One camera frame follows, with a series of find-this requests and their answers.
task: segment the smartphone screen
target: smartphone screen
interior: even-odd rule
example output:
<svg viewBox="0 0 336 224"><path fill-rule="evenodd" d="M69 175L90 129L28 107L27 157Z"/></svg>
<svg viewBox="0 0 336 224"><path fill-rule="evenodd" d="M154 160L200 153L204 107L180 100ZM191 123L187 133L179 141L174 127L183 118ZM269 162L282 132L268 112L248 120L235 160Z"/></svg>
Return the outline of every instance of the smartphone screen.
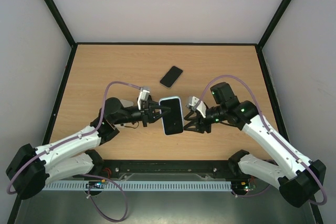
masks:
<svg viewBox="0 0 336 224"><path fill-rule="evenodd" d="M172 68L161 79L160 83L170 89L175 81L177 81L177 79L180 77L182 72L182 69L176 66L172 66Z"/></svg>
<svg viewBox="0 0 336 224"><path fill-rule="evenodd" d="M163 130L166 135L183 132L183 114L179 97L162 98L159 101L162 106L171 108L170 113L162 117Z"/></svg>

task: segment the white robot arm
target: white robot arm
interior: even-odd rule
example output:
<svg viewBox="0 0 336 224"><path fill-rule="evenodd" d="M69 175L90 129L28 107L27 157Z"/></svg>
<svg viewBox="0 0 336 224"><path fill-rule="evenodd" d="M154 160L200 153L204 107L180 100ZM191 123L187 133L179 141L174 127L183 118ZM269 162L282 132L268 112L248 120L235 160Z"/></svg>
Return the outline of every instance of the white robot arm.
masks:
<svg viewBox="0 0 336 224"><path fill-rule="evenodd" d="M13 186L19 198L28 199L46 184L69 176L97 175L103 168L103 160L90 149L113 139L119 133L116 125L141 121L147 127L148 123L154 123L170 112L170 108L152 101L149 93L149 88L141 88L136 106L128 107L124 107L117 98L108 98L103 115L100 110L98 117L81 131L36 148L30 144L22 146L6 170L10 180L16 176Z"/></svg>
<svg viewBox="0 0 336 224"><path fill-rule="evenodd" d="M209 108L198 98L189 98L187 107L190 113L184 118L189 122L184 130L210 133L211 124L227 121L224 124L237 127L252 137L277 164L260 160L241 150L229 159L230 170L234 175L239 177L244 173L262 179L279 189L285 200L295 207L302 206L320 189L304 166L306 164L323 183L326 166L320 160L313 162L295 149L264 116L261 118L254 104L249 101L239 102L228 83L212 86L211 92L218 106Z"/></svg>

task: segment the wire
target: wire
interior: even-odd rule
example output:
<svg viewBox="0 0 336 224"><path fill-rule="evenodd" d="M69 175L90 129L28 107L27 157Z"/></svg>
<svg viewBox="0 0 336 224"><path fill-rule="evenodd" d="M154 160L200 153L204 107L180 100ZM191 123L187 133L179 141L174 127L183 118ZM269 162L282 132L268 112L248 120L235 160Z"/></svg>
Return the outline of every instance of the wire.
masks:
<svg viewBox="0 0 336 224"><path fill-rule="evenodd" d="M96 175L91 175L91 174L81 174L82 176L84 177L89 177L89 178L99 178L99 179L105 179L107 180L108 182L114 184L122 193L122 195L124 196L124 201L125 201L125 213L124 215L121 217L121 219L119 220L115 220L115 219L112 219L110 217L108 217L107 215L105 215L100 209L99 207L97 206L97 204L95 203L95 201L93 200L92 196L90 195L90 191L91 189L94 187L94 185L90 186L89 189L88 189L88 198L91 199L93 205L95 206L95 209L97 210L97 212L100 214L101 217L103 217L105 220L107 221L110 221L110 222L122 222L123 220L126 219L126 215L127 215L127 212L128 212L128 200L127 200L127 196L124 192L124 190L116 183L114 182L113 180L109 179L109 178L104 178L104 177L101 177L101 176L96 176Z"/></svg>
<svg viewBox="0 0 336 224"><path fill-rule="evenodd" d="M106 98L107 98L107 93L108 93L110 87L111 87L113 84L122 84L122 85L130 86L130 87L132 87L132 88L136 88L136 89L139 89L139 90L141 89L139 86L136 86L136 85L133 85L133 84L130 84L130 83L127 83L127 82L122 82L122 81L112 81L112 82L110 82L110 83L107 85L107 87L106 87L106 89L105 89L105 92L104 92L104 97L103 97L103 102L102 102L101 112L100 112L100 118L99 118L99 122L98 122L97 127L94 128L92 131L83 134L82 137L85 137L85 136L87 136L87 135L90 135L90 134L96 132L97 129L99 129L99 127L101 126L101 123L102 123L102 121L103 121L103 116L104 116L105 102L106 102ZM70 142L70 141L72 141L72 140L78 139L78 138L79 138L79 136L73 136L73 137L70 137L70 138L64 140L63 142L60 142L60 143L58 143L58 144L55 144L55 145L51 146L51 147L49 148L49 150L50 150L50 151L53 151L55 148L60 147L61 145L66 144L66 143L68 143L68 142ZM34 162L36 159L38 159L39 157L41 157L41 156L44 155L44 154L47 154L47 152L46 152L46 151L43 151L43 152L37 154L36 156L34 156L33 158L31 158L29 161L27 161L27 162L26 162L26 163L25 163L25 164L24 164L24 165L23 165L23 166L16 172L16 174L15 174L15 175L13 176L13 178L10 180L10 182L9 182L7 188L6 188L6 192L7 192L8 194L15 194L15 193L16 193L16 191L11 191L11 189L10 189L10 188L12 187L14 181L17 179L17 177L21 174L21 172L22 172L28 165L30 165L32 162Z"/></svg>
<svg viewBox="0 0 336 224"><path fill-rule="evenodd" d="M137 126L136 126L136 127L132 127L132 126L125 126L125 125L124 125L124 127L125 127L125 128L136 129L136 128L138 128L138 127L139 127L139 122L137 122L137 123L138 123L138 124L137 124Z"/></svg>
<svg viewBox="0 0 336 224"><path fill-rule="evenodd" d="M264 190L262 190L262 191L260 191L260 192L258 192L258 193L256 193L256 194L251 194L251 195L238 195L238 194L236 194L233 190L232 190L232 194L233 194L235 197L237 197L237 198L250 198L250 197L260 196L260 195L264 194L265 192L267 192L270 188L271 188L271 185L268 184L268 186L267 186Z"/></svg>
<svg viewBox="0 0 336 224"><path fill-rule="evenodd" d="M255 186L257 186L256 180L254 179L254 176L251 176L251 180L250 180Z"/></svg>
<svg viewBox="0 0 336 224"><path fill-rule="evenodd" d="M107 173L108 178L111 177L112 172L111 172L110 169L108 169L108 168L104 168L104 169L103 169L103 172L106 172L106 173Z"/></svg>
<svg viewBox="0 0 336 224"><path fill-rule="evenodd" d="M259 103L255 97L255 95L253 94L252 90L249 88L249 86L243 81L240 80L238 77L236 76L232 76L230 74L224 74L222 76L218 76L215 79L213 79L211 82L209 82L209 84L205 87L205 89L202 92L202 95L199 99L199 101L195 104L194 108L196 108L200 102L203 101L203 98L205 96L206 91L209 89L209 87L217 80L221 79L221 78L232 78L235 79L236 81L240 82L246 89L247 91L250 93L252 100L255 104L255 106L257 107L258 110L258 114L260 115L260 119L262 121L262 124L264 125L265 129L270 132L271 136L273 136L273 138L283 147L285 148L297 161L300 161L300 158L285 144L281 141L281 139L272 131L270 131L270 127L267 125L265 119L264 119L264 115L262 114L261 108L259 106ZM300 162L300 164L310 173L310 175L313 177L313 179L315 180L316 184L319 186L319 188L321 189L321 192L323 194L323 201L322 202L315 202L312 200L308 200L309 203L312 203L314 205L318 205L318 206L322 206L324 204L327 203L327 192L325 191L324 187L322 186L321 182L319 181L318 177L314 174L314 172L308 167L308 165L306 165L304 162Z"/></svg>

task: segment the wooden tabletop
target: wooden tabletop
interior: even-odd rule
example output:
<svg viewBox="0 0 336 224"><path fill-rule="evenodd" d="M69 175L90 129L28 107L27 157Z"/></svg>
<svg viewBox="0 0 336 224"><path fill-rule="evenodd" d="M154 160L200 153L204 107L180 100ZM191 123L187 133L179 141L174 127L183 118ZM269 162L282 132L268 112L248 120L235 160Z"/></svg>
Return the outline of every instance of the wooden tabletop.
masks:
<svg viewBox="0 0 336 224"><path fill-rule="evenodd" d="M159 80L175 65L183 74L171 89ZM200 97L215 77L232 74L243 79L254 92L268 121L275 127L270 101L254 46L147 46L79 45L66 85L51 142L74 134L98 116L102 97L111 81L149 86L153 100L177 95L183 103ZM228 82L240 101L251 100L245 88L235 80ZM136 102L138 90L113 85L108 97ZM210 91L204 101L214 106ZM183 132L165 136L161 121L143 128L120 129L120 133L96 150L104 159L152 160L226 160L244 149L259 158L268 154L237 128L215 124L211 134Z"/></svg>

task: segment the black frame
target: black frame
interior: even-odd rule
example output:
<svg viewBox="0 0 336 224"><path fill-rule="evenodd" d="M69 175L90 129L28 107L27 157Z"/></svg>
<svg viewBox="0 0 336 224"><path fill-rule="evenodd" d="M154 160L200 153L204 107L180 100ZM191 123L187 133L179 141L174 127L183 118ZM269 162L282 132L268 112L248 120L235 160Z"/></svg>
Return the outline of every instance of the black frame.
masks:
<svg viewBox="0 0 336 224"><path fill-rule="evenodd" d="M51 134L53 132L53 128L55 125L55 120L57 117L57 113L62 101L62 97L63 97L63 93L68 81L68 77L71 71L71 66L72 66L72 62L74 60L75 54L76 54L76 50L77 50L77 46L78 45L198 45L198 46L213 46L213 45L221 45L221 46L255 46L256 52L257 52L257 56L258 56L258 60L259 60L259 64L260 64L260 68L262 71L262 75L264 77L264 81L265 81L265 85L267 88L267 92L269 95L269 99L270 99L270 103L273 109L273 113L275 116L275 120L278 126L278 130L279 133L288 140L288 135L287 135L287 131L284 125L284 121L282 119L281 116L281 111L279 108L279 104L278 104L278 100L274 91L274 87L272 85L272 81L270 78L270 74L268 72L268 68L266 65L266 61L265 61L265 57L262 53L262 49L265 46L267 40L269 39L269 37L271 36L272 32L274 31L275 27L277 26L278 22L280 21L282 15L284 14L285 10L287 9L287 7L289 6L291 0L282 0L282 2L280 3L277 11L275 12L272 20L270 21L268 27L266 28L261 40L259 41L258 44L235 44L235 43L173 43L173 42L167 42L167 43L150 43L150 42L114 42L114 43L108 43L108 42L101 42L101 43L97 43L97 42L75 42L74 38L72 37L66 23L64 22L60 12L58 11L58 8L55 4L55 2L53 0L44 0L46 5L48 6L50 12L52 13L55 21L57 22L59 28L61 29L61 31L63 32L66 40L68 41L69 45L71 46L71 52L69 55L69 59L68 59L68 63L61 81L61 85L60 88L58 90L57 96L56 96L56 101L54 104L54 108L53 111L51 113L50 116L50 120L48 123L48 127L46 130L46 134L45 137L43 139L43 144L47 144L50 141L50 137ZM111 161L108 160L106 161L107 164L109 164L111 167L114 166L119 166L119 167L125 167L127 165L129 165L130 167L135 167L137 166L137 168L135 169L145 169L146 170L146 163L153 163L153 161ZM172 169L174 170L174 173L178 172L178 171L183 171L184 169L186 169L187 167L195 167L195 169L197 170L197 167L200 167L200 169L198 169L197 173L199 173L202 169L204 171L206 171L207 173L211 173L211 170L213 170L213 168L215 167L227 167L227 161L155 161L157 164L161 165L162 167L165 167L168 169ZM226 172L223 173L215 173L213 172L213 176L217 176L217 177L226 177L229 180L234 181L235 179L233 177L231 177L231 174L229 172L227 172L227 170L225 170ZM14 223L19 207L20 207L20 203L21 200L18 199L18 197L15 200L12 212L10 213L10 217L8 220L8 223ZM316 205L312 205L311 204L311 208L313 211L313 215L315 217L315 220L317 223L322 224L322 217L319 211L318 206Z"/></svg>

